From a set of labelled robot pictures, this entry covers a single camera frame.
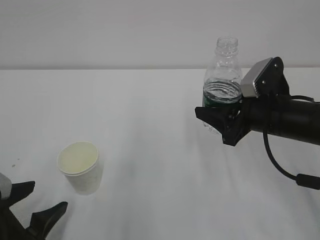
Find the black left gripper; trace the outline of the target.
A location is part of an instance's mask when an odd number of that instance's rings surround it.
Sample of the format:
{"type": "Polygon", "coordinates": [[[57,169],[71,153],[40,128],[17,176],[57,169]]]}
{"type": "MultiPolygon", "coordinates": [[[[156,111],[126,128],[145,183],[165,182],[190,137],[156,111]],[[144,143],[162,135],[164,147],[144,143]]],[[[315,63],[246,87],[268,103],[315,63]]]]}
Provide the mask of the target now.
{"type": "Polygon", "coordinates": [[[10,207],[28,197],[35,188],[35,181],[15,183],[10,197],[0,201],[0,239],[1,240],[45,240],[54,225],[65,214],[68,203],[62,201],[55,206],[33,212],[29,227],[24,228],[10,207]]]}

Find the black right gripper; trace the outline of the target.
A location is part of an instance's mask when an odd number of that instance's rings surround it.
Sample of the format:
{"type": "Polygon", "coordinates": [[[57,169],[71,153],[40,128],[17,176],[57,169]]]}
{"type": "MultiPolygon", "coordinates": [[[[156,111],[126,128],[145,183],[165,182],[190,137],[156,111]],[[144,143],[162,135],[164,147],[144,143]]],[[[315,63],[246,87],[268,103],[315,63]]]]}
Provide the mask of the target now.
{"type": "Polygon", "coordinates": [[[254,121],[252,99],[224,107],[200,107],[194,111],[196,117],[221,134],[225,145],[235,147],[252,129],[254,121]]]}

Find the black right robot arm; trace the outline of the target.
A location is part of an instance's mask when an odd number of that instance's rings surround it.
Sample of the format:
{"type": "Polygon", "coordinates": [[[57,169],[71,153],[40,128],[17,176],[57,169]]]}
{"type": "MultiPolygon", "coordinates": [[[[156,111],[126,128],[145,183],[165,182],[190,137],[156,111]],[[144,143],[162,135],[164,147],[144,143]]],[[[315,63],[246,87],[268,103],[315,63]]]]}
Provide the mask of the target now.
{"type": "Polygon", "coordinates": [[[240,83],[242,98],[223,107],[196,107],[196,117],[235,146],[249,132],[266,132],[310,144],[320,143],[320,104],[290,95],[280,57],[257,62],[240,83]]]}

